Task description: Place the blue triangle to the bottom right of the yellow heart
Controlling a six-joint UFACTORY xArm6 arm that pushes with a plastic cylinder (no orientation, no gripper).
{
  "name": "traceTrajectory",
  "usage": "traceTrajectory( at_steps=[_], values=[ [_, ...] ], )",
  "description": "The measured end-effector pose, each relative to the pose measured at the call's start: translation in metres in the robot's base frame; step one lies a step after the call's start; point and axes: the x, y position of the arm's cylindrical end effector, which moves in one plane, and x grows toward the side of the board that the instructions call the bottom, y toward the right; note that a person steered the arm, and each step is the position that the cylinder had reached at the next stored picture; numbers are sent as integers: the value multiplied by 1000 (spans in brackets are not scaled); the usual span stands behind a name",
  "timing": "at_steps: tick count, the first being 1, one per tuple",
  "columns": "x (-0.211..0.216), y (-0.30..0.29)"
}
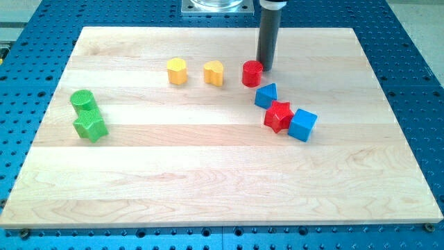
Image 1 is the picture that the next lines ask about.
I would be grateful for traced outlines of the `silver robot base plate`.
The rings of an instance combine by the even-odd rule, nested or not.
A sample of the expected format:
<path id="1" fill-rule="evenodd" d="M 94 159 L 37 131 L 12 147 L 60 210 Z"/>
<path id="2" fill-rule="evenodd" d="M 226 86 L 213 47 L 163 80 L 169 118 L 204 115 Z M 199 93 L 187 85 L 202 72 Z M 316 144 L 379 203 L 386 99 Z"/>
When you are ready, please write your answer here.
<path id="1" fill-rule="evenodd" d="M 182 0 L 182 16 L 254 15 L 253 0 Z"/>

